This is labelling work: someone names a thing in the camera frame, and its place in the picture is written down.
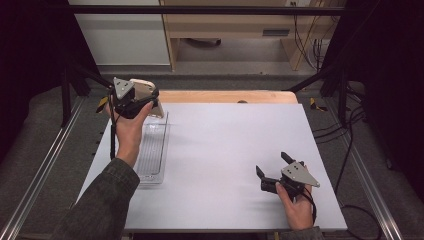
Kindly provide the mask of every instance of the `black curtain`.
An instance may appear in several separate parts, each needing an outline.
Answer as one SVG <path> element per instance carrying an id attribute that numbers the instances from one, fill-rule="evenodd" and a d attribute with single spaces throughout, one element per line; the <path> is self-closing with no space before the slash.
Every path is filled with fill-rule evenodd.
<path id="1" fill-rule="evenodd" d="M 30 99 L 60 86 L 60 74 L 69 63 L 73 61 L 100 75 L 75 16 L 47 13 L 43 4 L 68 1 L 0 3 L 0 163 L 28 115 Z M 85 77 L 70 73 L 70 83 L 77 93 L 88 94 Z"/>
<path id="2" fill-rule="evenodd" d="M 340 20 L 327 65 L 356 26 Z M 392 167 L 424 201 L 424 2 L 380 1 L 350 46 L 344 69 L 348 81 L 365 86 L 364 107 Z"/>

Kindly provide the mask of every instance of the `white cabinet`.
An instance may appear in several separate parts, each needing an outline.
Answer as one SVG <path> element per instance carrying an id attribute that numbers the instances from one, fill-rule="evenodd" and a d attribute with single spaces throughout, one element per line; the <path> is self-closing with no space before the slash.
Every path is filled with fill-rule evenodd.
<path id="1" fill-rule="evenodd" d="M 69 0 L 71 5 L 159 5 L 156 0 Z M 76 14 L 97 65 L 170 65 L 160 14 Z"/>

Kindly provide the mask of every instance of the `black cable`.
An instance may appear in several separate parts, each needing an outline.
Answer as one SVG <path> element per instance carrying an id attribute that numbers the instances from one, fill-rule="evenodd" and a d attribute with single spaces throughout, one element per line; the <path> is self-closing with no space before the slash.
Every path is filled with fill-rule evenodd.
<path id="1" fill-rule="evenodd" d="M 322 35 L 322 38 L 321 38 L 321 40 L 322 39 L 324 39 L 325 38 L 325 36 L 327 36 L 327 34 L 330 32 L 330 30 L 334 27 L 334 25 L 336 25 L 336 23 L 337 22 L 335 22 L 334 20 L 333 20 L 333 23 L 331 24 L 331 26 L 327 29 L 327 31 L 325 31 L 325 33 L 324 33 L 324 35 Z"/>
<path id="2" fill-rule="evenodd" d="M 357 113 L 356 115 L 354 115 L 353 117 L 352 117 L 352 119 L 351 120 L 349 120 L 349 122 L 347 122 L 348 124 L 355 124 L 355 123 L 357 123 L 359 120 L 361 120 L 363 117 L 360 117 L 360 118 L 357 118 L 358 116 L 361 116 L 361 114 L 363 114 L 364 113 L 364 111 L 361 111 L 361 112 L 359 112 L 359 113 Z M 321 131 L 321 130 L 327 130 L 327 129 L 330 129 L 330 128 L 332 128 L 333 126 L 335 126 L 335 125 L 337 125 L 338 123 L 335 123 L 335 124 L 333 124 L 333 125 L 331 125 L 330 127 L 327 127 L 327 128 L 325 128 L 325 129 L 319 129 L 319 130 L 316 130 L 316 131 Z M 336 128 L 336 129 L 334 129 L 334 130 L 332 130 L 331 132 L 328 132 L 328 133 L 325 133 L 325 134 L 322 134 L 322 135 L 318 135 L 318 136 L 314 136 L 314 139 L 318 139 L 318 138 L 322 138 L 322 137 L 326 137 L 326 136 L 329 136 L 329 135 L 331 135 L 331 134 L 333 134 L 333 133 L 335 133 L 335 132 L 337 132 L 338 130 L 341 130 L 343 127 L 338 127 L 338 128 Z"/>
<path id="3" fill-rule="evenodd" d="M 349 204 L 347 204 L 347 205 L 343 205 L 340 209 L 344 209 L 344 208 L 353 208 L 353 209 L 356 209 L 356 210 L 360 210 L 360 211 L 362 211 L 362 212 L 364 212 L 364 213 L 366 213 L 368 216 L 370 216 L 371 218 L 372 218 L 372 220 L 374 220 L 374 222 L 376 222 L 377 223 L 377 227 L 378 227 L 378 235 L 377 235 L 377 238 L 376 238 L 376 240 L 377 239 L 381 239 L 381 237 L 382 237 L 382 235 L 383 235 L 383 230 L 381 229 L 381 227 L 378 225 L 378 220 L 377 220 L 377 218 L 372 214 L 372 213 L 370 213 L 369 211 L 367 211 L 367 210 L 365 210 L 365 209 L 363 209 L 363 208 L 361 208 L 361 207 L 358 207 L 358 206 L 355 206 L 355 205 L 349 205 Z M 346 230 L 352 237 L 354 237 L 354 238 L 356 238 L 356 239 L 359 239 L 359 240 L 362 240 L 363 238 L 360 238 L 358 235 L 356 235 L 356 234 L 354 234 L 352 231 L 350 231 L 349 229 L 348 230 Z"/>
<path id="4" fill-rule="evenodd" d="M 338 177 L 338 179 L 337 179 L 337 183 L 336 183 L 336 186 L 335 186 L 335 188 L 334 188 L 334 193 L 337 195 L 337 192 L 338 192 L 338 188 L 339 188 L 339 185 L 340 185 L 340 181 L 341 181 L 341 177 L 342 177 L 342 175 L 343 175 L 343 173 L 344 173 L 344 170 L 345 170 L 345 167 L 346 167 L 346 163 L 347 163 L 347 159 L 348 159 L 348 157 L 349 157 L 349 153 L 350 153 L 350 150 L 351 150 L 351 148 L 352 148 L 352 143 L 353 143 L 353 129 L 352 129 L 352 118 L 353 118 L 353 114 L 354 114 L 354 112 L 355 111 L 357 111 L 358 109 L 360 109 L 360 108 L 362 108 L 362 106 L 359 106 L 359 107 L 357 107 L 357 108 L 355 108 L 352 112 L 351 112 L 351 114 L 350 114 L 350 117 L 349 117 L 349 133 L 350 133 L 350 141 L 349 141 L 349 146 L 348 146 L 348 149 L 347 149 L 347 152 L 346 152 L 346 155 L 345 155 L 345 158 L 344 158 L 344 160 L 343 160 L 343 164 L 342 164 L 342 168 L 341 168 L 341 170 L 340 170 L 340 173 L 339 173 L 339 177 Z M 369 216 L 371 216 L 372 217 L 372 219 L 376 222 L 376 224 L 377 224 L 377 226 L 378 226 L 378 236 L 377 236 L 377 238 L 376 239 L 380 239 L 381 238 L 381 236 L 382 236 L 382 234 L 383 234 L 383 232 L 382 232 L 382 229 L 381 229 L 381 227 L 380 227 L 380 225 L 378 224 L 378 220 L 377 220 L 377 218 L 375 218 L 370 212 L 368 212 L 367 210 L 365 210 L 365 209 L 363 209 L 363 208 L 361 208 L 361 207 L 358 207 L 358 206 L 354 206 L 354 205 L 344 205 L 344 206 L 342 206 L 341 207 L 341 209 L 343 209 L 343 208 L 354 208 L 354 209 L 357 209 L 357 210 L 360 210 L 360 211 L 363 211 L 363 212 L 365 212 L 366 214 L 368 214 Z M 350 231 L 349 229 L 348 230 L 346 230 L 351 236 L 353 236 L 354 238 L 356 238 L 356 239 L 359 239 L 359 240 L 363 240 L 362 238 L 360 238 L 360 237 L 358 237 L 356 234 L 354 234 L 352 231 Z"/>
<path id="5" fill-rule="evenodd" d="M 331 16 L 331 20 L 333 20 L 333 23 L 339 22 L 339 19 L 336 16 Z"/>
<path id="6" fill-rule="evenodd" d="M 315 224 L 315 220 L 317 218 L 317 206 L 315 205 L 314 199 L 312 197 L 311 192 L 306 189 L 305 187 L 302 189 L 302 191 L 299 191 L 297 188 L 294 188 L 293 186 L 291 186 L 290 184 L 284 184 L 284 187 L 290 187 L 291 189 L 293 189 L 295 192 L 297 192 L 299 195 L 302 195 L 303 197 L 305 197 L 309 203 L 312 205 L 312 222 Z M 307 196 L 303 190 L 306 190 L 309 193 L 309 196 Z"/>
<path id="7" fill-rule="evenodd" d="M 317 45 L 317 40 L 314 39 L 314 44 L 312 45 L 312 53 L 314 55 L 314 60 L 315 60 L 316 65 L 317 65 L 316 70 L 317 70 L 317 72 L 319 72 L 318 56 L 317 56 L 316 49 L 315 49 L 316 45 Z"/>
<path id="8" fill-rule="evenodd" d="M 355 108 L 351 113 L 350 113 L 350 117 L 349 117 L 349 122 L 352 122 L 352 116 L 355 113 L 355 111 L 357 111 L 358 109 L 362 108 L 362 106 L 359 106 L 357 108 Z M 350 154 L 350 150 L 352 148 L 352 143 L 353 143 L 353 130 L 352 130 L 352 124 L 348 124 L 349 125 L 349 133 L 350 133 L 350 141 L 349 141 L 349 145 L 347 148 L 347 152 L 345 154 L 345 157 L 343 159 L 343 164 L 342 164 L 342 168 L 340 170 L 339 173 L 339 177 L 337 178 L 337 182 L 336 182 L 336 186 L 334 187 L 334 193 L 337 195 L 337 191 L 340 185 L 340 181 L 342 178 L 342 175 L 344 173 L 345 167 L 346 167 L 346 163 L 347 163 L 347 159 L 349 158 L 349 154 Z"/>
<path id="9" fill-rule="evenodd" d="M 294 19 L 294 42 L 296 43 L 296 46 L 299 49 L 299 51 L 302 54 L 302 56 L 305 59 L 307 59 L 307 57 L 306 57 L 306 51 L 305 51 L 305 46 L 302 43 L 302 39 L 300 38 L 299 31 L 297 29 L 297 15 L 293 15 L 293 19 Z"/>
<path id="10" fill-rule="evenodd" d="M 357 102 L 357 103 L 361 103 L 360 100 L 353 98 L 352 96 L 350 96 L 349 94 L 347 95 L 348 98 L 352 99 L 353 101 Z"/>
<path id="11" fill-rule="evenodd" d="M 328 139 L 328 140 L 325 140 L 325 141 L 322 141 L 322 142 L 317 142 L 316 144 L 318 145 L 318 144 L 323 144 L 323 143 L 328 143 L 328 142 L 331 142 L 331 141 L 333 141 L 333 140 L 335 140 L 335 139 L 337 139 L 337 138 L 339 138 L 339 137 L 341 137 L 341 136 L 343 136 L 343 135 L 345 135 L 346 133 L 347 133 L 347 129 L 343 132 L 343 133 L 341 133 L 341 134 L 339 134 L 339 135 L 337 135 L 337 136 L 335 136 L 335 137 L 333 137 L 333 138 L 330 138 L 330 139 Z"/>
<path id="12" fill-rule="evenodd" d="M 357 96 L 359 99 L 361 99 L 361 101 L 365 98 L 365 95 L 364 94 L 356 92 L 352 88 L 352 86 L 350 86 L 349 83 L 347 84 L 347 87 L 348 87 L 348 90 L 349 90 L 348 92 L 351 93 L 351 94 L 353 94 L 353 95 L 355 95 L 355 96 Z"/>
<path id="13" fill-rule="evenodd" d="M 113 110 L 113 103 L 112 103 L 112 95 L 113 95 L 114 88 L 112 88 L 109 91 L 109 111 L 110 111 L 110 120 L 112 122 L 110 126 L 110 159 L 115 158 L 115 135 L 116 135 L 116 122 L 117 119 L 115 119 L 115 112 Z"/>
<path id="14" fill-rule="evenodd" d="M 314 59 L 315 61 L 319 61 L 320 59 L 320 52 L 319 52 L 319 40 L 318 39 L 314 39 L 314 44 L 312 45 L 312 51 L 314 54 Z"/>
<path id="15" fill-rule="evenodd" d="M 319 63 L 321 61 L 321 59 L 320 59 L 320 57 L 321 57 L 321 46 L 322 46 L 322 40 L 320 39 L 320 40 L 317 41 L 317 54 L 316 54 L 316 56 L 317 56 L 317 58 L 316 58 L 317 70 L 318 71 L 321 69 L 320 66 L 319 66 Z"/>

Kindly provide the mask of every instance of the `aluminum rail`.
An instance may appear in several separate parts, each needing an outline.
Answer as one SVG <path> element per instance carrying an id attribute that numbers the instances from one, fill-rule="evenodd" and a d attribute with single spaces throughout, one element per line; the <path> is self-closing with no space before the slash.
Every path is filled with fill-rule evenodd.
<path id="1" fill-rule="evenodd" d="M 335 100 L 329 100 L 327 98 L 324 99 L 333 118 L 337 121 L 338 117 L 336 113 L 337 107 L 335 104 Z M 349 146 L 350 140 L 351 136 L 349 132 L 343 135 L 343 142 L 346 145 L 346 148 Z M 387 239 L 402 240 L 402 234 L 400 233 L 399 228 L 395 220 L 393 219 L 392 214 L 390 213 L 390 210 L 387 207 L 383 196 L 378 190 L 377 185 L 372 179 L 371 174 L 368 172 L 368 169 L 361 158 L 361 155 L 359 154 L 358 150 L 356 149 L 353 143 L 350 155 L 352 157 L 353 168 L 355 169 L 355 172 L 358 175 L 359 181 L 362 184 L 365 194 L 368 197 L 368 201 L 370 202 L 370 205 L 374 210 L 374 214 L 376 215 L 380 223 L 384 235 Z"/>
<path id="2" fill-rule="evenodd" d="M 208 15 L 297 15 L 345 16 L 365 13 L 366 9 L 344 7 L 253 7 L 253 6 L 121 6 L 121 5 L 44 5 L 50 12 L 74 14 L 208 14 Z"/>
<path id="3" fill-rule="evenodd" d="M 86 97 L 77 97 L 68 124 L 60 129 L 56 139 L 50 147 L 50 150 L 48 151 L 40 168 L 38 169 L 37 173 L 32 179 L 31 184 L 25 192 L 25 195 L 22 197 L 21 202 L 19 203 L 12 217 L 7 222 L 6 226 L 3 228 L 0 234 L 0 239 L 14 240 L 18 236 L 19 231 L 24 221 L 26 220 L 26 217 L 28 216 L 28 213 L 31 211 L 31 208 L 34 205 L 38 194 L 40 193 L 47 177 L 49 176 L 50 170 L 56 162 L 56 159 L 81 112 L 81 107 L 85 100 Z"/>

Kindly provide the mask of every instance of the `wire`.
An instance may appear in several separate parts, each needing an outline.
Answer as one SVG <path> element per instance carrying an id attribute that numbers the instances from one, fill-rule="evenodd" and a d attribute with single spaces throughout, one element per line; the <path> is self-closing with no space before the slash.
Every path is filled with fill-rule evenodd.
<path id="1" fill-rule="evenodd" d="M 297 188 L 294 188 L 290 184 L 284 184 L 284 187 L 287 187 L 287 186 L 290 187 L 291 189 L 293 189 L 299 195 L 302 195 L 303 197 L 305 197 L 309 201 L 309 203 L 312 205 L 312 222 L 315 224 L 315 220 L 317 218 L 317 206 L 315 205 L 314 198 L 312 197 L 311 192 L 308 189 L 306 189 L 305 187 L 303 188 L 303 190 L 306 190 L 306 192 L 308 192 L 308 194 L 309 194 L 309 196 L 308 196 L 303 191 L 300 191 Z"/>
<path id="2" fill-rule="evenodd" d="M 343 136 L 343 135 L 345 135 L 346 133 L 347 133 L 347 129 L 343 132 L 343 133 L 341 133 L 340 135 L 337 135 L 337 136 L 335 136 L 335 137 L 333 137 L 333 138 L 330 138 L 330 139 L 328 139 L 328 140 L 326 140 L 326 141 L 322 141 L 322 142 L 317 142 L 316 144 L 318 145 L 318 144 L 323 144 L 323 143 L 328 143 L 328 142 L 331 142 L 331 141 L 333 141 L 333 140 L 335 140 L 335 139 L 337 139 L 337 138 L 339 138 L 339 137 L 341 137 L 341 136 Z"/>
<path id="3" fill-rule="evenodd" d="M 372 215 L 372 213 L 370 213 L 369 211 L 367 211 L 367 210 L 365 210 L 364 208 L 361 208 L 361 207 L 358 207 L 358 206 L 355 206 L 355 205 L 349 205 L 349 204 L 347 204 L 347 205 L 343 205 L 342 207 L 340 207 L 340 209 L 346 209 L 346 208 L 353 208 L 353 209 L 356 209 L 356 210 L 360 210 L 360 211 L 362 211 L 362 212 L 364 212 L 364 213 L 366 213 L 368 216 L 370 216 L 371 218 L 372 218 L 372 220 L 377 224 L 377 227 L 378 227 L 378 235 L 377 235 L 377 238 L 376 239 L 381 239 L 381 237 L 382 237 L 382 235 L 383 235 L 383 230 L 381 229 L 381 227 L 378 225 L 378 220 L 377 220 L 377 218 L 374 216 L 374 215 Z M 346 230 L 352 237 L 354 237 L 354 238 L 356 238 L 356 239 L 359 239 L 359 240 L 362 240 L 362 238 L 360 238 L 358 235 L 356 235 L 356 234 L 354 234 L 352 231 L 350 231 L 349 229 L 347 229 Z"/>
<path id="4" fill-rule="evenodd" d="M 357 110 L 358 110 L 358 109 L 360 109 L 360 108 L 362 108 L 362 106 L 359 106 L 359 107 L 355 108 L 355 109 L 354 109 L 354 110 L 350 113 L 350 118 L 349 118 L 349 122 L 350 122 L 350 123 L 351 123 L 351 121 L 352 121 L 352 116 L 353 116 L 353 114 L 355 113 L 355 111 L 357 111 Z M 338 188 L 339 188 L 339 185 L 340 185 L 340 181 L 341 181 L 341 178 L 342 178 L 343 172 L 344 172 L 345 167 L 346 167 L 346 163 L 347 163 L 347 159 L 348 159 L 349 154 L 350 154 L 350 150 L 351 150 L 351 148 L 352 148 L 352 143 L 353 143 L 353 130 L 352 130 L 352 124 L 349 124 L 349 133 L 350 133 L 350 141 L 349 141 L 349 145 L 348 145 L 348 148 L 347 148 L 346 155 L 345 155 L 345 157 L 344 157 L 344 159 L 343 159 L 342 168 L 341 168 L 341 170 L 340 170 L 339 177 L 338 177 L 337 182 L 336 182 L 336 186 L 335 186 L 335 188 L 334 188 L 334 193 L 335 193 L 336 195 L 337 195 L 337 191 L 338 191 Z"/>
<path id="5" fill-rule="evenodd" d="M 353 101 L 357 102 L 357 103 L 361 103 L 361 100 L 355 99 L 350 95 L 347 95 L 348 98 L 352 99 Z"/>
<path id="6" fill-rule="evenodd" d="M 113 110 L 112 106 L 112 95 L 113 95 L 114 88 L 112 88 L 109 91 L 109 112 L 110 112 L 110 120 L 112 122 L 110 126 L 110 159 L 112 160 L 115 158 L 115 135 L 116 135 L 116 122 L 117 119 L 115 119 L 115 112 Z"/>
<path id="7" fill-rule="evenodd" d="M 332 128 L 332 127 L 334 127 L 334 126 L 337 126 L 338 124 L 339 124 L 339 123 L 335 123 L 335 124 L 333 124 L 333 125 L 331 125 L 331 126 L 329 126 L 329 127 L 321 128 L 321 129 L 317 129 L 317 130 L 313 130 L 312 132 L 325 131 L 325 130 L 331 129 L 331 128 Z"/>
<path id="8" fill-rule="evenodd" d="M 364 111 L 361 111 L 361 112 L 357 113 L 356 115 L 354 115 L 354 116 L 352 117 L 352 119 L 348 122 L 348 124 L 353 125 L 353 124 L 357 123 L 359 120 L 363 119 L 364 117 L 363 117 L 363 116 L 361 116 L 361 114 L 363 114 L 363 113 L 364 113 Z M 336 126 L 336 125 L 338 125 L 338 124 L 339 124 L 339 123 L 335 123 L 335 124 L 331 125 L 330 127 L 327 127 L 327 128 L 324 128 L 324 129 L 318 129 L 318 130 L 315 130 L 314 132 L 322 131 L 322 130 L 328 130 L 328 129 L 331 129 L 332 127 L 334 127 L 334 126 Z M 319 135 L 319 136 L 314 136 L 314 138 L 315 138 L 315 139 L 318 139 L 318 138 L 322 138 L 322 137 L 329 136 L 329 135 L 331 135 L 331 134 L 333 134 L 333 133 L 337 132 L 338 130 L 341 130 L 342 128 L 343 128 L 343 127 L 338 127 L 338 128 L 336 128 L 336 129 L 332 130 L 331 132 L 328 132 L 328 133 L 325 133 L 325 134 L 322 134 L 322 135 Z"/>
<path id="9" fill-rule="evenodd" d="M 314 56 L 315 56 L 315 60 L 317 61 L 317 69 L 318 69 L 318 71 L 321 69 L 320 67 L 319 67 L 319 62 L 321 61 L 321 44 L 322 44 L 322 40 L 320 39 L 320 40 L 314 40 L 314 46 L 315 45 L 317 45 L 317 47 L 316 47 L 316 52 L 315 52 L 315 47 L 314 47 Z"/>
<path id="10" fill-rule="evenodd" d="M 325 36 L 330 32 L 330 30 L 336 25 L 336 23 L 338 23 L 339 21 L 334 21 L 333 20 L 333 24 L 331 24 L 331 26 L 327 29 L 327 31 L 324 33 L 324 35 L 322 36 L 321 40 L 325 38 Z"/>
<path id="11" fill-rule="evenodd" d="M 317 67 L 315 67 L 315 66 L 314 66 L 314 64 L 313 64 L 313 63 L 312 63 L 312 61 L 311 61 L 311 58 L 309 57 L 309 51 L 308 51 L 308 53 L 307 53 L 307 55 L 306 55 L 306 56 L 308 57 L 308 59 L 306 59 L 306 60 L 307 60 L 307 62 L 308 62 L 308 64 L 309 64 L 309 66 L 311 66 L 313 69 L 317 70 L 317 72 L 318 72 Z"/>
<path id="12" fill-rule="evenodd" d="M 353 114 L 354 114 L 357 110 L 359 110 L 359 109 L 361 109 L 361 108 L 362 108 L 362 106 L 359 106 L 359 107 L 355 108 L 355 109 L 351 112 L 350 117 L 349 117 L 349 133 L 350 133 L 350 141 L 349 141 L 349 146 L 348 146 L 348 149 L 347 149 L 346 155 L 345 155 L 344 160 L 343 160 L 342 168 L 341 168 L 340 173 L 339 173 L 339 177 L 338 177 L 338 179 L 337 179 L 336 186 L 335 186 L 335 188 L 334 188 L 334 193 L 335 193 L 336 195 L 337 195 L 338 188 L 339 188 L 339 186 L 340 186 L 340 181 L 341 181 L 342 175 L 343 175 L 343 173 L 344 173 L 344 170 L 345 170 L 345 167 L 346 167 L 346 163 L 347 163 L 347 160 L 348 160 L 348 157 L 349 157 L 349 154 L 350 154 L 350 150 L 351 150 L 351 148 L 352 148 L 352 144 L 353 144 L 353 129 L 352 129 L 352 126 L 353 126 L 352 122 L 353 122 L 353 119 L 354 119 L 354 115 L 353 115 Z M 376 238 L 376 239 L 380 239 L 380 238 L 381 238 L 381 236 L 382 236 L 382 234 L 383 234 L 382 229 L 381 229 L 380 225 L 378 225 L 378 220 L 377 220 L 377 218 L 376 218 L 376 217 L 374 217 L 374 216 L 373 216 L 370 212 L 368 212 L 367 210 L 365 210 L 365 209 L 363 209 L 363 208 L 361 208 L 361 207 L 354 206 L 354 205 L 344 205 L 344 206 L 342 206 L 342 207 L 341 207 L 341 209 L 343 209 L 343 208 L 353 208 L 353 209 L 357 209 L 357 210 L 363 211 L 363 212 L 365 212 L 366 214 L 368 214 L 369 216 L 371 216 L 371 218 L 374 220 L 374 222 L 377 224 L 377 227 L 378 227 L 378 236 L 377 236 L 377 238 Z M 359 239 L 359 240 L 363 240 L 362 238 L 360 238 L 359 236 L 357 236 L 356 234 L 354 234 L 354 233 L 353 233 L 352 231 L 350 231 L 349 229 L 348 229 L 348 230 L 346 230 L 346 231 L 347 231 L 347 232 L 348 232 L 351 236 L 353 236 L 354 238 Z"/>
<path id="13" fill-rule="evenodd" d="M 308 31 L 307 36 L 306 36 L 306 40 L 309 39 L 309 36 L 310 36 L 310 34 L 312 32 L 312 28 L 313 28 L 313 26 L 315 25 L 316 21 L 319 18 L 320 18 L 320 16 L 314 16 L 314 20 L 312 21 L 311 26 L 309 27 L 309 31 Z M 315 70 L 317 70 L 316 67 L 310 61 L 310 58 L 309 58 L 309 56 L 308 56 L 308 54 L 307 54 L 307 52 L 305 50 L 306 47 L 302 43 L 302 39 L 300 37 L 299 31 L 298 31 L 298 27 L 297 27 L 297 15 L 293 15 L 293 19 L 294 19 L 294 41 L 295 41 L 295 44 L 296 44 L 297 48 L 299 49 L 300 53 L 302 54 L 303 58 L 306 60 L 306 62 L 308 62 L 309 66 L 312 67 L 312 68 L 314 68 Z"/>
<path id="14" fill-rule="evenodd" d="M 358 97 L 359 99 L 363 100 L 365 98 L 365 95 L 362 93 L 358 93 L 357 91 L 355 91 L 352 86 L 350 86 L 350 83 L 347 83 L 347 88 L 349 90 L 349 93 L 355 95 L 356 97 Z"/>

